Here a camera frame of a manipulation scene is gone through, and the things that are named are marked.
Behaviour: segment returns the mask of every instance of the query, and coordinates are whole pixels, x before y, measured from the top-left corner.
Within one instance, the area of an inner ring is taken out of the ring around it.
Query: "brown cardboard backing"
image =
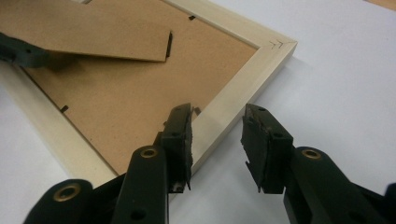
[[[3,0],[0,32],[42,49],[164,62],[167,26],[70,0]]]
[[[205,109],[256,49],[157,0],[94,0],[89,5],[169,26],[166,63],[56,55],[29,69],[37,85],[121,174],[133,151],[150,145],[170,109],[190,102]]]

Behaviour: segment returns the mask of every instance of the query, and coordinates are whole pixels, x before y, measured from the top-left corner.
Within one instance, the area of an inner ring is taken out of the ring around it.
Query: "brass rivet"
[[[313,149],[304,149],[302,151],[303,155],[306,156],[309,159],[312,160],[318,160],[321,158],[320,153],[318,153],[317,151],[313,150]]]
[[[146,148],[142,152],[140,152],[140,156],[143,158],[149,159],[157,156],[158,151],[155,148]]]
[[[68,184],[55,192],[53,200],[62,203],[76,197],[80,191],[81,186],[78,183]]]

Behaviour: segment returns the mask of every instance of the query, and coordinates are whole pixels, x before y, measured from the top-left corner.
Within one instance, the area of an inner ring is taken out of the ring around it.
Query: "wooden frame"
[[[283,63],[297,42],[249,21],[206,0],[167,0],[174,7],[236,36],[257,52],[192,123],[195,172],[224,135],[240,119],[247,102],[253,101]],[[17,67],[17,75],[0,75],[7,91],[33,122],[50,151],[71,176],[90,180],[94,186],[115,176],[106,162],[59,113],[45,94]]]

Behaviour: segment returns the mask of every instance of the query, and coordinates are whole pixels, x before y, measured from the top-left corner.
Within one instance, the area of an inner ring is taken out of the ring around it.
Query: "table surface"
[[[256,105],[325,151],[359,185],[396,182],[396,12],[365,1],[213,0],[299,41]],[[15,71],[0,63],[0,73]],[[170,203],[170,223],[289,223],[282,195],[264,195],[245,165],[242,122]],[[0,82],[0,223],[22,223],[52,185],[71,178]]]

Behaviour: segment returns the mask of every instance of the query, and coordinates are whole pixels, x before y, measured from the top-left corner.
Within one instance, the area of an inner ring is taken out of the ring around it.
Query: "cardboard piece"
[[[220,92],[256,49],[165,2],[93,1],[129,20],[128,14],[168,25],[174,40],[166,63],[59,55],[29,69],[38,86],[112,168],[126,171],[133,151],[150,145],[170,109],[190,102],[201,109]]]
[[[0,32],[42,49],[164,62],[170,29],[70,0],[4,0]]]

